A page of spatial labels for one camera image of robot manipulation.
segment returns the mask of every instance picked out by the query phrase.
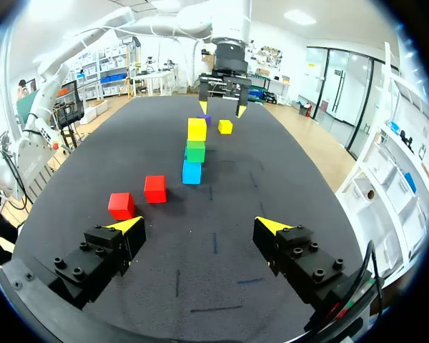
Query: red cube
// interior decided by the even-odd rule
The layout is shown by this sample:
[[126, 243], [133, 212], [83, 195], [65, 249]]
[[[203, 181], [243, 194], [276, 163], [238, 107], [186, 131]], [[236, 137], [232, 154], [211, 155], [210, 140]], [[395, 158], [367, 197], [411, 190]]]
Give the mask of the red cube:
[[144, 196], [150, 204], [167, 202], [165, 176], [146, 177], [144, 180]]
[[130, 193], [113, 193], [109, 198], [108, 211], [116, 220], [134, 218], [135, 203]]

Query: screw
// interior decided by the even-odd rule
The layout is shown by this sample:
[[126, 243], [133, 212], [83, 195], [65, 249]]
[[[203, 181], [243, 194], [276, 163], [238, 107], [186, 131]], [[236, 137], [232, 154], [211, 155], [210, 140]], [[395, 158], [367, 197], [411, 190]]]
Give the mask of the screw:
[[20, 281], [13, 282], [13, 288], [17, 289], [17, 290], [21, 289], [22, 288], [22, 283]]
[[76, 267], [75, 269], [73, 269], [72, 274], [77, 280], [81, 280], [82, 278], [84, 278], [84, 270], [80, 267]]
[[97, 249], [95, 249], [95, 254], [99, 257], [105, 256], [106, 253], [107, 252], [102, 247], [98, 247]]
[[86, 252], [87, 250], [89, 250], [89, 245], [86, 242], [81, 242], [81, 243], [79, 243], [79, 248], [83, 252]]
[[325, 276], [324, 270], [322, 269], [316, 269], [313, 272], [312, 278], [316, 281], [319, 282], [322, 280], [322, 278]]
[[60, 257], [56, 257], [54, 259], [54, 264], [56, 265], [56, 267], [58, 269], [65, 269], [65, 267], [66, 267], [65, 261], [63, 259], [61, 259]]
[[318, 247], [316, 242], [313, 242], [312, 244], [310, 244], [310, 250], [312, 252], [317, 252], [318, 249], [319, 249], [319, 247]]
[[334, 261], [334, 264], [332, 265], [332, 268], [335, 270], [340, 270], [343, 268], [343, 260], [342, 259], [336, 259]]
[[27, 273], [26, 274], [26, 280], [27, 281], [32, 281], [34, 279], [34, 275], [32, 273]]
[[294, 249], [292, 250], [292, 255], [293, 255], [295, 258], [299, 258], [299, 257], [301, 257], [301, 256], [302, 256], [302, 253], [303, 253], [302, 248], [294, 248]]

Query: red fire extinguisher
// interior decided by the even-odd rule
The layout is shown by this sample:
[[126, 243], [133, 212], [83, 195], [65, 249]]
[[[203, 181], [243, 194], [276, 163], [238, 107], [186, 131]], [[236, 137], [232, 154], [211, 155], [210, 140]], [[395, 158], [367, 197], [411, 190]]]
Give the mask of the red fire extinguisher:
[[310, 107], [308, 107], [308, 109], [307, 109], [307, 113], [305, 114], [305, 116], [310, 116], [310, 115], [311, 115], [311, 113], [312, 113], [312, 108], [313, 108], [313, 105], [312, 105], [312, 104], [310, 104]]

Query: green cube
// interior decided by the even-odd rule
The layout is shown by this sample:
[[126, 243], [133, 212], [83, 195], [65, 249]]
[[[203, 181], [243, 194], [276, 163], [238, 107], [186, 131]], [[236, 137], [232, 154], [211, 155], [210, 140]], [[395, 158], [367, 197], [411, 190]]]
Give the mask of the green cube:
[[187, 141], [187, 161], [188, 162], [205, 162], [205, 142], [204, 141]]

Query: black table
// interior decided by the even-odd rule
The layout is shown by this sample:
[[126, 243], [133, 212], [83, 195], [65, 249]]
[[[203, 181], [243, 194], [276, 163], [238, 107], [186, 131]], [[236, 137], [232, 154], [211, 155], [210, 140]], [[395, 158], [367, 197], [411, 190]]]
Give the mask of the black table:
[[[235, 107], [209, 100], [202, 184], [187, 186], [182, 160], [187, 118], [202, 113], [197, 98], [128, 103], [52, 177], [14, 256], [34, 255], [52, 269], [85, 229], [115, 222], [107, 211], [111, 193], [131, 192], [148, 240], [124, 277], [85, 312], [158, 337], [283, 342], [302, 334], [313, 310], [268, 269], [251, 241], [255, 216], [309, 227], [349, 273], [362, 261], [358, 244], [335, 195], [285, 128], [258, 104], [240, 120]], [[232, 135], [219, 134], [218, 119], [234, 123]], [[167, 177], [169, 201], [147, 204], [144, 178], [159, 174]]]

